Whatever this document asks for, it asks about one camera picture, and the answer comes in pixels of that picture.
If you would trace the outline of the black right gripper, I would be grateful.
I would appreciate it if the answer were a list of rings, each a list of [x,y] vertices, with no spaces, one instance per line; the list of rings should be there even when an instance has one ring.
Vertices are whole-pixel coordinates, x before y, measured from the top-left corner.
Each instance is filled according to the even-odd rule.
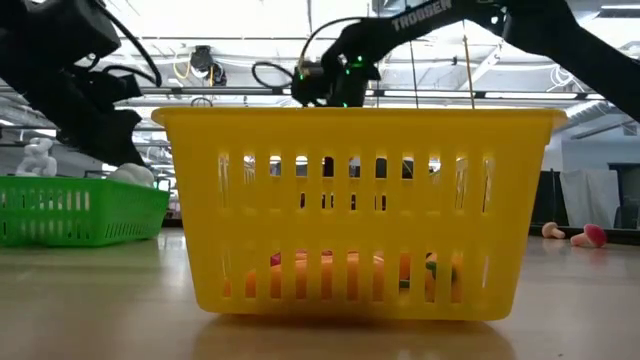
[[[304,107],[362,107],[370,81],[381,79],[381,53],[327,50],[322,57],[302,51],[294,68],[291,95]]]

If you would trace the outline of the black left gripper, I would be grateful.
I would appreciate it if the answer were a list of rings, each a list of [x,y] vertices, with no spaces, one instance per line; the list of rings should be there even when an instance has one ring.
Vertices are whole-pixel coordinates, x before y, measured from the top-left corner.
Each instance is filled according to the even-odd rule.
[[[60,129],[59,142],[109,165],[144,166],[132,140],[142,118],[133,110],[104,116],[88,95],[93,75],[78,66],[52,69],[27,61],[9,62],[9,85]]]

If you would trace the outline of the white plush toy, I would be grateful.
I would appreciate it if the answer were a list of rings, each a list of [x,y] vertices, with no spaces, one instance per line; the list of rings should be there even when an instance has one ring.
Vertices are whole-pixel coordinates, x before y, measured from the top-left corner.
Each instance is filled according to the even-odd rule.
[[[107,176],[109,180],[152,188],[154,175],[146,167],[134,163],[125,163]]]

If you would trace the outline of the red chili pepper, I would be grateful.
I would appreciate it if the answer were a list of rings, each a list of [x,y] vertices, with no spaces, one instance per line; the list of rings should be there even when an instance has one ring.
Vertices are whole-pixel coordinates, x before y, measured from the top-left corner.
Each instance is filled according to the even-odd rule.
[[[332,254],[333,254],[333,252],[330,251],[330,250],[325,250],[325,251],[321,252],[322,256],[331,256]],[[297,250],[295,252],[295,260],[296,261],[306,260],[307,259],[307,255],[308,255],[308,252],[306,250]],[[270,265],[271,266],[280,265],[281,262],[282,262],[282,259],[281,259],[281,253],[280,252],[272,255],[271,258],[270,258]]]

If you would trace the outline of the orange pepper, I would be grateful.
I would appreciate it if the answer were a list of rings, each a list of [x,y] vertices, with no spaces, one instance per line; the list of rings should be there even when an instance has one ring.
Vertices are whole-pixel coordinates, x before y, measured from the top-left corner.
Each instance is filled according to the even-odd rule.
[[[438,257],[436,253],[427,253],[425,257],[425,301],[434,302],[436,296],[436,281],[437,281],[437,269],[438,269]],[[411,257],[407,253],[400,255],[399,264],[399,290],[400,292],[408,292],[410,289],[410,270],[411,270]],[[452,257],[451,268],[451,292],[450,301],[453,303],[460,303],[462,299],[462,286],[460,285],[459,272],[462,270],[462,256],[454,255]]]
[[[373,280],[372,280],[372,298],[374,301],[383,299],[384,291],[384,259],[382,253],[373,255]],[[295,260],[295,291],[296,298],[303,300],[307,297],[307,259],[302,261]],[[281,297],[282,285],[282,264],[277,266],[270,265],[270,296],[274,299]],[[250,270],[245,280],[244,295],[246,298],[256,297],[256,270]],[[359,295],[359,253],[349,252],[347,255],[347,299],[355,301]],[[321,298],[328,300],[333,294],[333,254],[331,256],[321,255]]]

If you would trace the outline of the yellow plastic basket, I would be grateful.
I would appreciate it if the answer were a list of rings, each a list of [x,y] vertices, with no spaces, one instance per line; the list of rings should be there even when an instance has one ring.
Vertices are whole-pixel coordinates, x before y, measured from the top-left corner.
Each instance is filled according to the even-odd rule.
[[[198,305],[224,314],[490,321],[509,315],[554,109],[165,107]],[[306,250],[307,297],[295,252]],[[321,252],[333,252],[321,298]],[[270,258],[282,259],[281,297]],[[347,255],[359,295],[347,299]],[[373,255],[384,259],[372,298]],[[400,255],[411,257],[399,290]],[[425,301],[425,257],[438,257]],[[450,301],[462,256],[460,303]],[[256,270],[256,297],[244,295]]]

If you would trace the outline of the white knobbly figure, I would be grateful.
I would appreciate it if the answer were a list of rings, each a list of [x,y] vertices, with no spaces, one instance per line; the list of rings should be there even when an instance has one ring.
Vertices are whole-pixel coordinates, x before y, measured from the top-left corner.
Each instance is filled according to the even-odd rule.
[[[52,146],[53,141],[49,138],[32,138],[24,147],[24,158],[15,175],[54,177],[57,174],[57,161],[49,155]]]

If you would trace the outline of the green plastic basket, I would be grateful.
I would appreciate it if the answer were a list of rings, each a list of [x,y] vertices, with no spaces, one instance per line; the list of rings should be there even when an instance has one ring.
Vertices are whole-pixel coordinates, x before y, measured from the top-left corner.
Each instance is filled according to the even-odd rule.
[[[0,176],[0,246],[101,247],[156,236],[169,194],[96,178]]]

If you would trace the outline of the ceiling light strip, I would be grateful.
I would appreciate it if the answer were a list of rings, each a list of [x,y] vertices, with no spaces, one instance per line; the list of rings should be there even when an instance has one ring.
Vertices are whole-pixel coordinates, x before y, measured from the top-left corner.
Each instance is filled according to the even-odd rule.
[[[393,98],[442,98],[442,99],[506,99],[506,100],[560,100],[560,101],[599,101],[604,97],[596,93],[570,92],[501,92],[501,91],[436,91],[436,90],[366,90],[366,97]]]

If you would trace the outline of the black standing panel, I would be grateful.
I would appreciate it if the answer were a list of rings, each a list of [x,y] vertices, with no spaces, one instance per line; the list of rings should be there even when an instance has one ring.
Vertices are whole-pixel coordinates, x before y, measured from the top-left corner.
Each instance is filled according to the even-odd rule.
[[[557,172],[542,170],[537,185],[534,207],[531,217],[532,225],[544,225],[556,222],[558,216]]]

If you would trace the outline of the white hanging cloth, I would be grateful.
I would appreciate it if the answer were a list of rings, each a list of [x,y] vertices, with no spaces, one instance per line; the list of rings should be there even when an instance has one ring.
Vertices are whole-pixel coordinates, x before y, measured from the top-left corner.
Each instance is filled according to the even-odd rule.
[[[618,175],[613,170],[581,169],[560,173],[560,182],[571,227],[595,224],[614,227],[620,206]]]

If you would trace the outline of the dark monitor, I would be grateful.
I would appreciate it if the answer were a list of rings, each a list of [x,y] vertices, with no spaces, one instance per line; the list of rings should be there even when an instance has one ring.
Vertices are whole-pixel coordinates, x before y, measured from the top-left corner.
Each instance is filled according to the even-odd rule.
[[[614,228],[640,230],[640,164],[610,163],[617,173],[619,206]]]

